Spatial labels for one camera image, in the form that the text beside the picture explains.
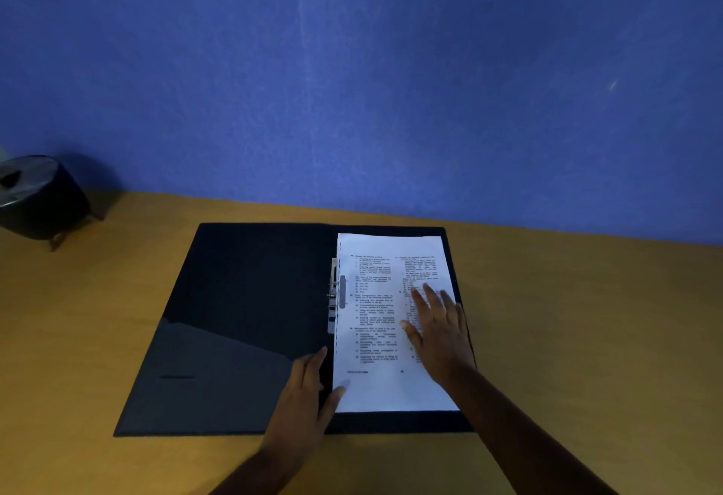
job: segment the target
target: object's leg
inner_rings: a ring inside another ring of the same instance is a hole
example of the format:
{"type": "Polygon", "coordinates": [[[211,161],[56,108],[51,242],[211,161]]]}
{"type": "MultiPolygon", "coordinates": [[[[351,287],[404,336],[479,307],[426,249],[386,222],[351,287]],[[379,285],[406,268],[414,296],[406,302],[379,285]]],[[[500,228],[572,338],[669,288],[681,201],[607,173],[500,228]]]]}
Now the object's leg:
{"type": "Polygon", "coordinates": [[[63,240],[65,240],[65,233],[58,233],[48,240],[50,251],[56,251],[60,247],[60,244],[63,243],[63,240]]]}

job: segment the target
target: wall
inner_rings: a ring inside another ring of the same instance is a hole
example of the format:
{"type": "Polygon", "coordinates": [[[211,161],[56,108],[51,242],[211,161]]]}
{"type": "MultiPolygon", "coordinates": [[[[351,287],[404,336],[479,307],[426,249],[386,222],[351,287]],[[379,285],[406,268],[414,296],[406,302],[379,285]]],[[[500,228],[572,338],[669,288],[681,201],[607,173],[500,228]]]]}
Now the wall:
{"type": "Polygon", "coordinates": [[[0,0],[89,186],[723,244],[723,0],[0,0]]]}

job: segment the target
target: round top of black container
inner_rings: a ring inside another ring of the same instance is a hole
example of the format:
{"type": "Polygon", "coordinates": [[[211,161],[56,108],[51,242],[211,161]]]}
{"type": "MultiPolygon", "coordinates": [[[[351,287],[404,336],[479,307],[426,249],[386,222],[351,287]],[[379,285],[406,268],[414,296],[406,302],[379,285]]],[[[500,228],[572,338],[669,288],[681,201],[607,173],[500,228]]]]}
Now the round top of black container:
{"type": "Polygon", "coordinates": [[[55,177],[58,161],[26,156],[0,161],[0,208],[35,194],[55,177]]]}

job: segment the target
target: black speaker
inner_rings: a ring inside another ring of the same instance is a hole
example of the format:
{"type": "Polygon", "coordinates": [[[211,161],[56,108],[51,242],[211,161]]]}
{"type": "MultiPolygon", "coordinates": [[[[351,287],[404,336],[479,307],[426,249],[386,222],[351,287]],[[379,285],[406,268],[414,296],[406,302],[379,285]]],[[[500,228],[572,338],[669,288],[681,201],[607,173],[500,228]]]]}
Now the black speaker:
{"type": "Polygon", "coordinates": [[[0,162],[0,226],[34,240],[53,239],[90,215],[90,202],[62,164],[47,156],[0,162]]]}

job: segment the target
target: person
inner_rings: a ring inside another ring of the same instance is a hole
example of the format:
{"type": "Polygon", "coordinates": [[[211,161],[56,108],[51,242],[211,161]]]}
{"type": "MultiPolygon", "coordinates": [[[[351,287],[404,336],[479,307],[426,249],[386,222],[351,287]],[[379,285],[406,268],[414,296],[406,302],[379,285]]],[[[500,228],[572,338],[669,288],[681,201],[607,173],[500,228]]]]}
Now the person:
{"type": "MultiPolygon", "coordinates": [[[[515,492],[615,493],[477,371],[462,307],[446,292],[438,297],[428,285],[423,291],[427,300],[412,290],[421,333],[408,322],[402,327],[430,377],[467,417],[515,492]]],[[[275,495],[301,470],[321,445],[343,395],[338,387],[319,410],[319,368],[326,354],[322,348],[294,362],[258,452],[212,495],[275,495]]]]}

